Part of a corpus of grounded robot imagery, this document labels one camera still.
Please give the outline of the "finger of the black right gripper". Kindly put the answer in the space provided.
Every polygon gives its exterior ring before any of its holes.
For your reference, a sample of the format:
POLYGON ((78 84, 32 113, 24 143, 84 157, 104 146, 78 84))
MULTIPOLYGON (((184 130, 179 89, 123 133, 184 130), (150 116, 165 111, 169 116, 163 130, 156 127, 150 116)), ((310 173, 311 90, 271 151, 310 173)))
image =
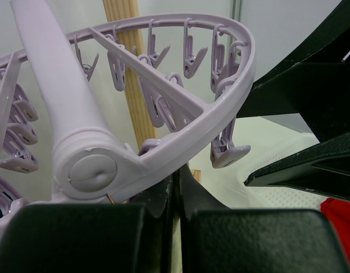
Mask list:
POLYGON ((350 131, 252 172, 247 187, 286 187, 350 202, 350 131))
POLYGON ((350 132, 350 1, 257 80, 239 118, 300 114, 321 142, 350 132))

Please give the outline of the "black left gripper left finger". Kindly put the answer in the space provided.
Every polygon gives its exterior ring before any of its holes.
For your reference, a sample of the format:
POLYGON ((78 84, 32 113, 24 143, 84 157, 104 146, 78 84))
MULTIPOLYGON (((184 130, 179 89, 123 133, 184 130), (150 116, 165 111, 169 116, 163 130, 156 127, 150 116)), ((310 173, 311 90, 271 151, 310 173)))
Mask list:
POLYGON ((0 272, 169 272, 168 177, 126 204, 30 205, 0 241, 0 272))

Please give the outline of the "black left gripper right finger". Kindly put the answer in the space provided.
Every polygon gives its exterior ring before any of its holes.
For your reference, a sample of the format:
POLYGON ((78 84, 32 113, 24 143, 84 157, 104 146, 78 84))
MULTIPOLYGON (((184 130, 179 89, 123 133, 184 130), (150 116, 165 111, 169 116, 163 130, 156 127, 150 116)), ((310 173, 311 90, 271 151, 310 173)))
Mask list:
POLYGON ((350 272, 337 234, 312 209, 232 209, 177 171, 184 272, 350 272))

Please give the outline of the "purple round clip hanger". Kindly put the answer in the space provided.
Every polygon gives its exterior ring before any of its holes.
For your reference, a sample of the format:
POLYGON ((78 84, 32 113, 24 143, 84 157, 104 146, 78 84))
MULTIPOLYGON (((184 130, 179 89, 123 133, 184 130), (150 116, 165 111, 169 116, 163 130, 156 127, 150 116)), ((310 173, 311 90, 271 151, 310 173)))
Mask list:
MULTIPOLYGON (((48 5, 65 32, 106 22, 100 1, 49 1, 48 5)), ((183 18, 191 18, 197 22, 199 14, 209 13, 215 17, 214 24, 222 24, 226 30, 230 30, 234 21, 225 16, 224 7, 224 1, 139 1, 138 3, 139 14, 149 20, 156 21, 170 14, 181 13, 183 18)), ((183 26, 154 27, 159 44, 171 46, 168 56, 159 68, 162 73, 181 71, 182 30, 183 26)), ((0 57, 21 47, 22 42, 10 2, 0 1, 0 57)), ((83 42, 81 49, 85 59, 92 58, 96 53, 100 54, 98 66, 89 85, 109 130, 120 144, 135 145, 126 98, 114 88, 106 60, 106 50, 95 40, 83 42)), ((20 173, 0 168, 0 176, 20 191, 26 199, 46 200, 50 197, 52 180, 51 124, 40 94, 40 87, 29 63, 21 65, 18 81, 39 116, 38 120, 32 123, 32 128, 38 136, 38 143, 29 147, 39 163, 39 169, 32 173, 20 173)))

